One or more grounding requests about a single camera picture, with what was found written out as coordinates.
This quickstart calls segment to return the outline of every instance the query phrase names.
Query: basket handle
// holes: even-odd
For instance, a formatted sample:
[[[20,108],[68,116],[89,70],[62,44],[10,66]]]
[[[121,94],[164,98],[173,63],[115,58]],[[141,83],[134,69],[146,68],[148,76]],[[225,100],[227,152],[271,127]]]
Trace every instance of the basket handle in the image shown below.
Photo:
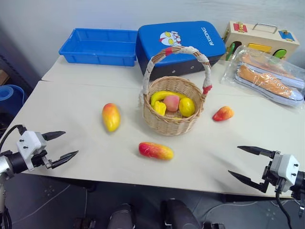
[[[212,88],[212,83],[211,83],[211,65],[208,60],[208,58],[204,55],[201,54],[196,48],[189,46],[189,47],[184,47],[184,46],[174,46],[174,47],[169,47],[166,49],[161,50],[158,54],[153,56],[146,68],[146,72],[144,74],[143,78],[143,89],[142,92],[144,95],[148,94],[148,87],[149,87],[149,78],[151,76],[151,72],[153,70],[153,67],[156,63],[159,61],[163,60],[166,56],[170,54],[178,54],[178,53],[185,53],[185,54],[192,54],[196,57],[196,59],[202,63],[205,69],[205,79],[203,82],[203,95],[207,95],[209,90]]]

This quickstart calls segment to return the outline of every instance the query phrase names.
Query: gray floor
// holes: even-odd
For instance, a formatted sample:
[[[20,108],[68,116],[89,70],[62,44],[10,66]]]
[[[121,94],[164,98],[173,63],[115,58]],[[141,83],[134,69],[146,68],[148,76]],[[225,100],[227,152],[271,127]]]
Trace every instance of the gray floor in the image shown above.
[[[70,229],[76,217],[83,217],[86,191],[45,177],[20,174],[6,183],[7,202],[14,229]],[[160,202],[168,198],[182,200],[200,222],[210,208],[222,204],[223,196],[198,191],[105,183],[88,193],[87,216],[97,219],[97,228],[107,228],[112,211],[121,203],[132,203],[137,211],[139,229],[161,228]],[[285,205],[294,229],[305,228],[305,217],[298,218],[298,205],[289,201]],[[35,212],[26,219],[25,216]],[[224,205],[211,211],[208,221],[224,223],[226,229],[287,229],[280,209],[270,201],[259,201],[250,206]]]

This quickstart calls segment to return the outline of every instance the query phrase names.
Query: toy fruit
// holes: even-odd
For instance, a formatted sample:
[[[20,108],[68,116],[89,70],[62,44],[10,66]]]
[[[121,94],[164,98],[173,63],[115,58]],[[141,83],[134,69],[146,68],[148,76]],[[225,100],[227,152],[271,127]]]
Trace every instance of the toy fruit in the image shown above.
[[[166,105],[165,103],[156,101],[154,103],[153,109],[160,115],[164,116],[166,111]]]
[[[176,112],[178,110],[179,101],[180,98],[177,95],[169,95],[163,100],[166,105],[166,109],[172,112]]]
[[[159,91],[155,92],[151,96],[151,106],[153,107],[154,103],[156,101],[160,101],[162,99],[165,99],[169,95],[177,95],[180,99],[185,98],[186,96],[184,94],[178,93],[178,92],[169,92],[169,91]]]
[[[183,98],[179,102],[179,111],[185,117],[190,117],[195,113],[194,101],[190,98]]]
[[[106,104],[102,111],[104,125],[109,132],[115,131],[121,121],[118,107],[115,104]]]
[[[155,157],[162,160],[173,158],[173,151],[169,147],[152,142],[141,142],[139,144],[139,152],[143,156]]]
[[[224,120],[227,120],[229,118],[232,118],[234,115],[234,111],[228,107],[228,106],[223,106],[222,108],[220,108],[216,114],[214,114],[213,116],[213,120],[214,121],[224,121]]]

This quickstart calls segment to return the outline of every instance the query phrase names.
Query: blue lunch box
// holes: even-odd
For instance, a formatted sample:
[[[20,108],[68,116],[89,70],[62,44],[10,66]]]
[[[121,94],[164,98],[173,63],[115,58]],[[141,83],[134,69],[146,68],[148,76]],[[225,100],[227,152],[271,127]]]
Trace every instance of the blue lunch box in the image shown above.
[[[193,46],[215,64],[225,53],[225,45],[215,27],[207,21],[173,22],[144,25],[138,31],[136,55],[142,73],[148,61],[162,49],[170,46]],[[163,76],[179,76],[203,71],[196,58],[188,54],[172,54],[157,63],[151,80]]]
[[[74,29],[59,50],[69,63],[134,66],[137,31]]]

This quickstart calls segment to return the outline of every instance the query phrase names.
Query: metal handle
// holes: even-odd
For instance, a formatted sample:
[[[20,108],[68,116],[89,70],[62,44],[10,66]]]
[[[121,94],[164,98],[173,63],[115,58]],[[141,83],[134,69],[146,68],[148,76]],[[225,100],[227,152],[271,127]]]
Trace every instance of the metal handle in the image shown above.
[[[274,32],[273,33],[275,33],[276,31],[277,31],[277,26],[276,25],[271,25],[271,24],[265,24],[265,23],[257,23],[257,24],[255,24],[255,26],[253,27],[253,29],[252,30],[254,30],[255,28],[256,28],[256,26],[257,25],[266,25],[266,26],[270,26],[270,27],[275,27],[275,30],[274,30]]]

